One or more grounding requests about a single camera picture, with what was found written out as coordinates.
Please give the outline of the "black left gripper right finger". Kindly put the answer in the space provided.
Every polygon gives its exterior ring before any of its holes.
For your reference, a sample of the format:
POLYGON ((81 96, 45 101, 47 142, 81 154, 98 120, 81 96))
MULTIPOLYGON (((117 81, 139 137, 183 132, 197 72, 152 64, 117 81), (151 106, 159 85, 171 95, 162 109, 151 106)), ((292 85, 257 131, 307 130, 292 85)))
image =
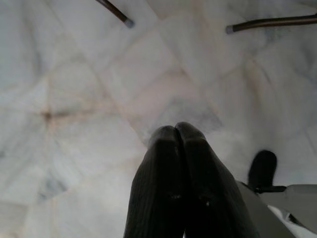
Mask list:
POLYGON ((178 123, 188 185, 186 238, 259 238, 237 183, 201 131, 178 123))

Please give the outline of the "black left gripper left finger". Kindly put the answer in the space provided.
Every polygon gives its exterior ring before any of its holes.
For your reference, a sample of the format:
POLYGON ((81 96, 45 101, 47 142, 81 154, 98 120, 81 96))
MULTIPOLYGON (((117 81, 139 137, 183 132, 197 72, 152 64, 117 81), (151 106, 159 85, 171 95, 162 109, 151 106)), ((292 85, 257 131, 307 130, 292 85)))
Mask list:
POLYGON ((123 238, 183 238, 183 168, 176 129, 151 136, 132 181, 123 238))

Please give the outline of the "brown metal leg grey cap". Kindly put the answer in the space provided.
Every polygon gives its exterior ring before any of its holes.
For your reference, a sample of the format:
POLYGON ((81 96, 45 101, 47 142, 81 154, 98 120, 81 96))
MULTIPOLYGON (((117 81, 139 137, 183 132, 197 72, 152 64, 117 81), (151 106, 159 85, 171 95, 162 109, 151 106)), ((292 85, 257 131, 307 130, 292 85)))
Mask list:
POLYGON ((107 10, 109 10, 113 15, 115 15, 121 22, 125 24, 128 28, 133 28, 135 23, 132 19, 127 17, 124 13, 122 13, 115 5, 113 5, 109 0, 95 0, 102 6, 104 6, 107 10))
POLYGON ((227 34, 233 34, 235 32, 244 31, 254 28, 265 27, 280 27, 280 26, 296 26, 296 25, 310 25, 317 24, 317 13, 313 15, 305 16, 293 16, 293 17, 281 17, 281 18, 266 18, 251 20, 235 25, 228 25, 225 28, 227 34))

